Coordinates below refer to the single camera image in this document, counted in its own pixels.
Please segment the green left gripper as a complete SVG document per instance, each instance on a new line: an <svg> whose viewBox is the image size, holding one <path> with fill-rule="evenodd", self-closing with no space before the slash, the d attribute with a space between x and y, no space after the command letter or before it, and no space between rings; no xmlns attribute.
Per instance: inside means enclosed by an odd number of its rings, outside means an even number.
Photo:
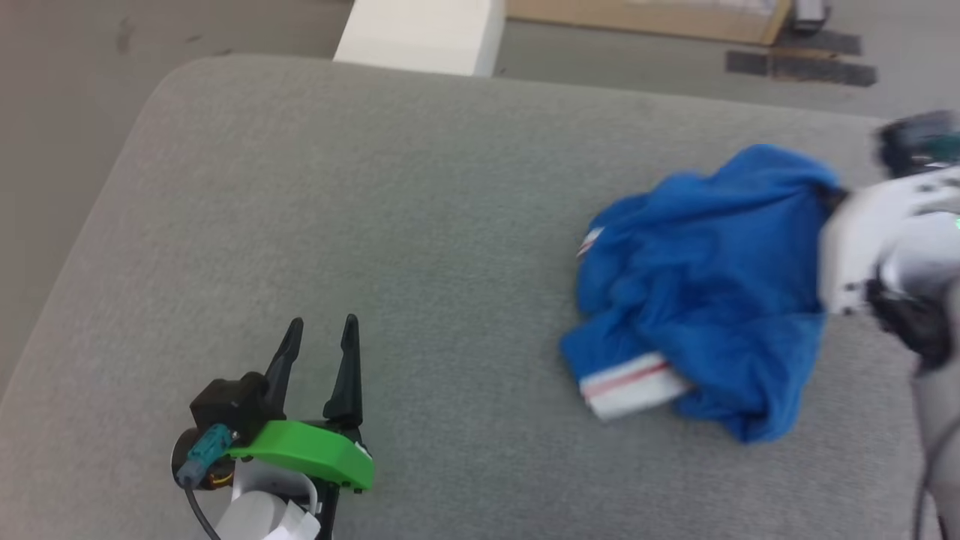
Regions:
<svg viewBox="0 0 960 540"><path fill-rule="evenodd" d="M291 320L265 373L263 403L270 419L285 419L284 404L299 357L303 320ZM358 317L346 316L340 365L323 419L340 431L364 420ZM373 457L361 442L302 421L270 421L236 458L227 506L227 540L334 540L340 495L374 485Z"/></svg>

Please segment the white rectangular block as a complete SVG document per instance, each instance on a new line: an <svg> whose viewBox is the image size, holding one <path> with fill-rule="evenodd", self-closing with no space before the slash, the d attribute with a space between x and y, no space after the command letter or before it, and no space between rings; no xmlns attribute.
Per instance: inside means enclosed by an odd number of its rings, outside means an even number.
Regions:
<svg viewBox="0 0 960 540"><path fill-rule="evenodd" d="M354 0L334 62L490 78L505 0Z"/></svg>

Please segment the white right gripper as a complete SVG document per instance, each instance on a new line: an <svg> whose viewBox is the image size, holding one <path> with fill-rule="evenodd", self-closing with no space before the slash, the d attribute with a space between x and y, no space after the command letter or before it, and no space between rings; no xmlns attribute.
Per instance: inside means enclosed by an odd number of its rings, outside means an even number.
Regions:
<svg viewBox="0 0 960 540"><path fill-rule="evenodd" d="M857 311L874 279L912 299L939 299L960 279L960 166L854 189L833 212L820 232L820 303Z"/></svg>

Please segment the short dark tape patch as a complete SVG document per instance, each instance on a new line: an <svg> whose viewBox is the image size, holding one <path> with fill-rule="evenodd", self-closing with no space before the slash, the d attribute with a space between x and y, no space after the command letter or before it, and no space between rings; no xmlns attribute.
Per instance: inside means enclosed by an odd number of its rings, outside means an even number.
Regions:
<svg viewBox="0 0 960 540"><path fill-rule="evenodd" d="M853 57L863 55L860 35L837 33L837 31L830 31L826 28L821 28L815 33L782 31L772 47L789 50L813 50Z"/></svg>

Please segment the blue garment white red stripes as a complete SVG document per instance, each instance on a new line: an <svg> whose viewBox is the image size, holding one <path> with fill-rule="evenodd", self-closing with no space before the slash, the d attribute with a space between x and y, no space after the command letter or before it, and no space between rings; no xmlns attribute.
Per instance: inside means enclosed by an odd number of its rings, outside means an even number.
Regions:
<svg viewBox="0 0 960 540"><path fill-rule="evenodd" d="M673 403L743 444L788 434L825 329L829 167L754 145L713 174L618 199L580 243L582 320L559 348L602 420Z"/></svg>

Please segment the long dark tape patch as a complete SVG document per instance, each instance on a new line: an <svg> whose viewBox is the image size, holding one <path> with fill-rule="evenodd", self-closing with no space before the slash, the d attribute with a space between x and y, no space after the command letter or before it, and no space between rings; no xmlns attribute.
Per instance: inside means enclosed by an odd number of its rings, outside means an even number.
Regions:
<svg viewBox="0 0 960 540"><path fill-rule="evenodd" d="M878 82L877 68L847 64L832 58L796 57L729 51L724 55L724 70L729 73L769 78L775 81L832 83L851 88L871 88Z"/></svg>

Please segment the small grey device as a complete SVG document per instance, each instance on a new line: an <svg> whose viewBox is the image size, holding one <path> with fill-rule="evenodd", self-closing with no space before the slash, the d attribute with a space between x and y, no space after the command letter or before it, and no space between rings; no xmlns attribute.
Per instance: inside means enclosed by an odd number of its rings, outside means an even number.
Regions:
<svg viewBox="0 0 960 540"><path fill-rule="evenodd" d="M797 35L815 35L830 19L830 0L791 0L788 28Z"/></svg>

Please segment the grey fabric sofa cushion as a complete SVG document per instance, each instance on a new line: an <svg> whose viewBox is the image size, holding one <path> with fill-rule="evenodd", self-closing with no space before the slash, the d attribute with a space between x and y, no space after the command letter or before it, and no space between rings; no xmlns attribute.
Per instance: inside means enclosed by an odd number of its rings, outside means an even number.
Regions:
<svg viewBox="0 0 960 540"><path fill-rule="evenodd" d="M614 200L755 143L878 180L881 120L234 55L145 103L0 403L0 540L205 536L170 454L215 377L305 321L318 419L360 322L373 489L337 540L908 540L914 359L829 323L796 427L740 445L668 408L603 423L558 353Z"/></svg>

